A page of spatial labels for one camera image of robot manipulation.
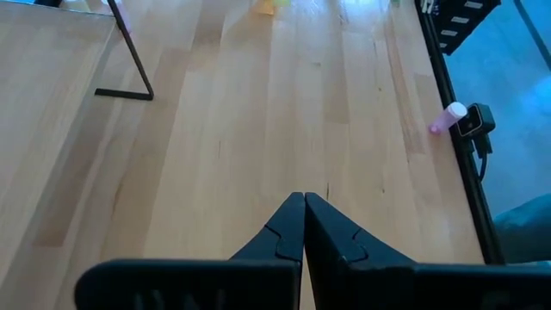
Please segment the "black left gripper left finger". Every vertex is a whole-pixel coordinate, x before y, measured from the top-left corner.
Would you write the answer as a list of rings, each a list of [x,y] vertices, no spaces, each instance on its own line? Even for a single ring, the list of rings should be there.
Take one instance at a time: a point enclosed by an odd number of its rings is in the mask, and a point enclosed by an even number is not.
[[[294,192],[227,260],[115,259],[85,271],[77,310],[299,310],[305,196]]]

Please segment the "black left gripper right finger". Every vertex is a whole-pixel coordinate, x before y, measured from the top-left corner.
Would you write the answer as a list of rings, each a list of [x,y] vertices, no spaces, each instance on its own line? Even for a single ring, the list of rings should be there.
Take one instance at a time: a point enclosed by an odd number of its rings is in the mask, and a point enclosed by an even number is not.
[[[307,193],[305,250],[318,310],[551,310],[551,270],[417,263]]]

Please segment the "small pink medicine bottle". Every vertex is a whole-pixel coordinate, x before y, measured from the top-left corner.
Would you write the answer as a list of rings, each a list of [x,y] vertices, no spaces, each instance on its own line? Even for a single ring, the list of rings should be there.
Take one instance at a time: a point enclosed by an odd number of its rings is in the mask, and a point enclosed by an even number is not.
[[[460,119],[467,115],[467,107],[461,102],[452,102],[429,125],[429,132],[440,134],[449,130]]]

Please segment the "wooden shelf with black legs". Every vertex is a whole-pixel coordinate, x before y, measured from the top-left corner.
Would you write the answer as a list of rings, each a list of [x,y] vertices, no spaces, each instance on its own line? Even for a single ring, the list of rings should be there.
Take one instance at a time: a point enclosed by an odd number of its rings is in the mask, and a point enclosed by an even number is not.
[[[93,95],[150,101],[152,85],[117,0],[107,14],[0,0],[0,282],[15,266]],[[143,93],[98,86],[124,40]]]

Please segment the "large orange medicine bottle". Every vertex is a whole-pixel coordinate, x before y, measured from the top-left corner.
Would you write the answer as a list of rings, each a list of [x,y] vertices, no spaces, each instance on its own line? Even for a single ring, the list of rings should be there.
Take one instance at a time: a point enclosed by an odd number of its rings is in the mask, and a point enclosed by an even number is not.
[[[254,0],[252,9],[255,13],[272,16],[276,12],[275,0]]]

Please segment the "black frame beam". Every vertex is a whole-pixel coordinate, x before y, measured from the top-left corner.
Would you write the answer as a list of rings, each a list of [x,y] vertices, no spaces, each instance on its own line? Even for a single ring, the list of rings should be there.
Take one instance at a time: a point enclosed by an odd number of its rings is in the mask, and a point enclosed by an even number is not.
[[[416,8],[419,24],[423,31],[438,92],[442,105],[446,107],[455,100],[455,93],[443,55],[440,52],[439,43],[437,42],[436,27],[431,16],[422,12],[420,4],[421,0],[414,0],[414,7]],[[455,158],[461,172],[463,187],[471,215],[473,216],[474,228],[484,262],[486,264],[505,264],[505,258],[494,229],[482,183],[479,180],[479,172],[472,155],[474,149],[459,135],[457,129],[451,128],[449,135],[455,150]]]

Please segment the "black slotted frame bracket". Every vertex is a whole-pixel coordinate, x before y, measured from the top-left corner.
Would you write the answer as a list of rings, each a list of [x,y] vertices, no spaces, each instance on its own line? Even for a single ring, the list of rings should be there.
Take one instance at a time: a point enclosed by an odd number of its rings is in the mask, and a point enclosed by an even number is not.
[[[501,0],[437,0],[432,21],[442,53],[451,55]]]

